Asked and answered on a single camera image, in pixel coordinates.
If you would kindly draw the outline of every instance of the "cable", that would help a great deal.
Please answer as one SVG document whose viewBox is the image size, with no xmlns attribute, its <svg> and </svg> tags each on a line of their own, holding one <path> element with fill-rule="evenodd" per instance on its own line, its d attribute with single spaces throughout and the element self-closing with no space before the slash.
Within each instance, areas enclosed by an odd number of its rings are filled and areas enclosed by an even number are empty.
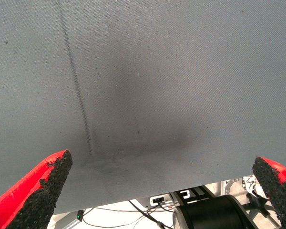
<svg viewBox="0 0 286 229">
<path fill-rule="evenodd" d="M 90 210 L 87 211 L 85 214 L 83 214 L 83 216 L 87 215 L 87 214 L 88 214 L 89 212 L 91 212 L 93 209 L 95 209 L 95 208 L 90 209 Z"/>
<path fill-rule="evenodd" d="M 146 210 L 146 213 L 147 213 L 148 215 L 150 215 L 150 214 L 149 214 L 149 211 L 150 211 L 151 209 L 157 208 L 158 206 L 160 206 L 160 203 L 158 203 L 158 205 L 156 205 L 156 206 L 154 206 L 154 207 L 152 207 L 152 208 L 147 209 L 147 210 Z"/>
<path fill-rule="evenodd" d="M 167 210 L 167 209 L 163 208 L 163 207 L 161 206 L 161 204 L 160 204 L 159 206 L 160 206 L 164 211 L 174 212 L 174 211 L 170 211 L 170 210 Z"/>
<path fill-rule="evenodd" d="M 131 210 L 114 210 L 114 209 L 108 209 L 108 208 L 95 208 L 95 209 L 100 209 L 100 210 L 106 210 L 106 211 L 117 211 L 117 212 L 134 212 L 134 213 L 138 213 L 139 211 L 131 211 Z"/>
<path fill-rule="evenodd" d="M 161 229 L 165 229 L 165 228 L 169 228 L 169 229 L 173 229 L 165 224 L 163 224 L 162 222 L 160 221 L 157 221 L 154 217 L 152 217 L 151 215 L 148 215 L 146 213 L 144 213 L 141 209 L 139 209 L 137 206 L 135 206 L 130 200 L 129 200 L 129 203 L 131 203 L 131 205 L 137 209 L 139 212 L 141 212 L 142 215 L 144 215 L 145 217 L 147 217 L 149 220 L 155 222 L 157 224 L 158 227 L 160 227 Z"/>
<path fill-rule="evenodd" d="M 97 226 L 97 225 L 93 225 L 93 224 L 90 224 L 90 223 L 87 223 L 84 219 L 84 217 L 82 218 L 82 220 L 84 221 L 84 223 L 90 225 L 90 226 L 93 226 L 93 227 L 97 227 L 97 228 L 119 228 L 119 227 L 124 227 L 124 226 L 128 226 L 128 225 L 131 225 L 133 223 L 135 223 L 136 221 L 142 219 L 144 216 L 141 216 L 139 218 L 137 218 L 134 222 L 131 222 L 131 223 L 128 223 L 128 224 L 123 224 L 123 225 L 119 225 L 119 226 L 111 226 L 111 227 L 104 227 L 104 226 Z"/>
<path fill-rule="evenodd" d="M 140 219 L 138 222 L 136 222 L 135 225 L 133 226 L 133 229 L 134 229 L 135 226 L 137 226 L 137 224 L 140 223 L 143 219 L 145 219 L 145 218 L 143 217 L 143 218 Z"/>
</svg>

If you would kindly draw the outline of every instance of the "gray fabric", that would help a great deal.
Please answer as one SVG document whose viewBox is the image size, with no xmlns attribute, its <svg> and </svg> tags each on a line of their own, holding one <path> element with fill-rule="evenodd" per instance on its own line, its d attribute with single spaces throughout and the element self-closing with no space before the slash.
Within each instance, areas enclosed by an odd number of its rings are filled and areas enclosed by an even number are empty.
<svg viewBox="0 0 286 229">
<path fill-rule="evenodd" d="M 0 1 L 0 195 L 66 148 L 57 213 L 286 165 L 286 1 Z"/>
</svg>

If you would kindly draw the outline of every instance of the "crease line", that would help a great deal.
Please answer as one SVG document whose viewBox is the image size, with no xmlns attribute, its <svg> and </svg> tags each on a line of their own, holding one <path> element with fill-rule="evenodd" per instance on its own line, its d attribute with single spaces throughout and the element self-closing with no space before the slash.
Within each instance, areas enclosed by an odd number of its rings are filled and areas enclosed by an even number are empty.
<svg viewBox="0 0 286 229">
<path fill-rule="evenodd" d="M 89 125 L 88 125 L 87 115 L 86 115 L 86 111 L 85 111 L 85 107 L 84 107 L 84 103 L 83 103 L 83 99 L 82 99 L 82 93 L 81 93 L 81 89 L 80 89 L 80 85 L 79 85 L 79 82 L 78 82 L 77 73 L 76 73 L 76 69 L 75 69 L 75 65 L 74 65 L 74 61 L 73 61 L 73 56 L 72 56 L 72 52 L 71 52 L 70 42 L 69 42 L 69 39 L 68 39 L 68 31 L 67 31 L 67 27 L 66 27 L 65 18 L 64 18 L 63 13 L 62 13 L 62 6 L 61 6 L 61 1 L 60 0 L 58 0 L 58 9 L 59 9 L 59 13 L 60 13 L 60 20 L 61 20 L 63 36 L 65 38 L 65 43 L 66 43 L 66 46 L 67 46 L 68 57 L 69 57 L 70 66 L 71 66 L 71 70 L 72 70 L 72 75 L 73 75 L 73 79 L 74 79 L 77 99 L 78 99 L 78 102 L 79 102 L 80 107 L 81 107 L 82 119 L 84 121 L 84 128 L 85 128 L 85 133 L 86 133 L 86 142 L 87 142 L 87 145 L 88 145 L 89 154 L 92 155 L 92 147 L 91 147 L 91 141 L 90 141 L 91 138 L 90 138 L 90 130 L 89 130 Z"/>
</svg>

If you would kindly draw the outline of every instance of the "black cylinder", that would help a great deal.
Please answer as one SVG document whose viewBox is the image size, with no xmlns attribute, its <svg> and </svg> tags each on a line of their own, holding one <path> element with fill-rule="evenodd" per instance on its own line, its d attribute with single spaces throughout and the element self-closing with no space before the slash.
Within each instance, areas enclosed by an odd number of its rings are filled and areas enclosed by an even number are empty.
<svg viewBox="0 0 286 229">
<path fill-rule="evenodd" d="M 175 229 L 245 229 L 240 207 L 231 196 L 221 196 L 178 206 Z"/>
</svg>

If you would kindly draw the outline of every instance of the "red plastic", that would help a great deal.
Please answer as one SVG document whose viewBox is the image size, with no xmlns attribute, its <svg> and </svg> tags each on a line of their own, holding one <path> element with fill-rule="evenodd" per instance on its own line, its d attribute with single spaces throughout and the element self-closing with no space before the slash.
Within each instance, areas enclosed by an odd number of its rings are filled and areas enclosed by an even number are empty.
<svg viewBox="0 0 286 229">
<path fill-rule="evenodd" d="M 264 161 L 266 161 L 272 168 L 278 171 L 278 179 L 281 184 L 286 182 L 286 167 L 281 165 L 280 163 L 270 160 L 268 158 L 262 157 Z"/>
<path fill-rule="evenodd" d="M 6 228 L 22 208 L 26 199 L 36 190 L 42 188 L 39 180 L 49 179 L 54 167 L 49 167 L 57 158 L 62 158 L 66 150 L 52 154 L 41 161 L 34 169 L 25 175 L 14 186 L 0 196 L 0 229 Z"/>
</svg>

